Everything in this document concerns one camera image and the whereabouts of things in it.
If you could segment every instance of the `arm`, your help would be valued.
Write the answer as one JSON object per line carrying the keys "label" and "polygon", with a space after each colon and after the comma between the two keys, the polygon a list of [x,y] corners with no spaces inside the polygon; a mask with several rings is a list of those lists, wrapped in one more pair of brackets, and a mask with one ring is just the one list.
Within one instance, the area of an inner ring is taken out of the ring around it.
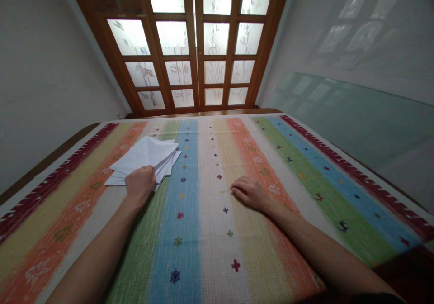
{"label": "arm", "polygon": [[306,220],[283,207],[258,181],[242,176],[231,185],[241,201],[273,219],[296,243],[309,262],[337,289],[348,295],[399,295],[363,262]]}
{"label": "arm", "polygon": [[153,167],[135,170],[125,178],[125,184],[127,196],[118,210],[74,262],[47,303],[93,303],[100,298],[116,268],[134,218],[154,187]]}

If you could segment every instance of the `yellow stripe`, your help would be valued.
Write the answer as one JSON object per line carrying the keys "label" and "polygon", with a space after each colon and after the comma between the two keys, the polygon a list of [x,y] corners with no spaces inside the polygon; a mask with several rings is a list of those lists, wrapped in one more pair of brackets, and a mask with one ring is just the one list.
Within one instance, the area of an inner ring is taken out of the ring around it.
{"label": "yellow stripe", "polygon": [[107,153],[118,143],[131,127],[130,123],[118,125],[93,152],[63,181],[62,184],[42,203],[35,212],[0,247],[0,291],[5,277],[14,269],[37,244],[58,218],[77,191],[91,178],[90,174],[101,165]]}
{"label": "yellow stripe", "polygon": [[[246,170],[225,119],[213,120],[213,127],[218,133],[219,155],[229,188],[236,178],[246,175]],[[240,264],[249,277],[252,301],[266,302],[270,296],[280,302],[288,301],[292,298],[290,280],[275,251],[264,215],[246,208],[235,197],[231,197],[231,203],[236,228],[241,235],[239,239],[243,257]]]}

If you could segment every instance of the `right hand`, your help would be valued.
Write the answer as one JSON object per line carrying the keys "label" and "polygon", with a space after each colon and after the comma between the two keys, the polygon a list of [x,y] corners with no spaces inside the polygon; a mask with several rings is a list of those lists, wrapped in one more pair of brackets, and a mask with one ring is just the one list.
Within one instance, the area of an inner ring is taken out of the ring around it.
{"label": "right hand", "polygon": [[273,203],[273,198],[265,192],[261,184],[254,178],[245,175],[232,183],[231,191],[245,204],[262,211],[265,211]]}

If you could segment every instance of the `hand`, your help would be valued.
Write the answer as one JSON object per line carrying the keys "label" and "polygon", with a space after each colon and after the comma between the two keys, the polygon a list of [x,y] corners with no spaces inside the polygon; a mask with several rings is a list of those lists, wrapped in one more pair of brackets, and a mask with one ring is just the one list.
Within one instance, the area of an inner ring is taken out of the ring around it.
{"label": "hand", "polygon": [[231,191],[245,204],[262,211],[269,208],[274,201],[257,180],[244,175],[232,183]]}
{"label": "hand", "polygon": [[125,184],[127,185],[126,199],[131,200],[138,208],[143,207],[154,189],[154,168],[149,165],[136,169],[125,177]]}

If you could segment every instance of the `forearm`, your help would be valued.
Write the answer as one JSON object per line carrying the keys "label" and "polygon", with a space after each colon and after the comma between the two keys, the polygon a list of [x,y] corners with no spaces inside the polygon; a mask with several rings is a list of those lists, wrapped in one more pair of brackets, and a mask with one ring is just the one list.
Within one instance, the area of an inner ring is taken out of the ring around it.
{"label": "forearm", "polygon": [[277,201],[264,210],[296,243],[309,262],[337,289],[349,295],[395,291],[338,242]]}
{"label": "forearm", "polygon": [[128,197],[57,285],[48,303],[89,303],[98,299],[119,260],[138,213]]}

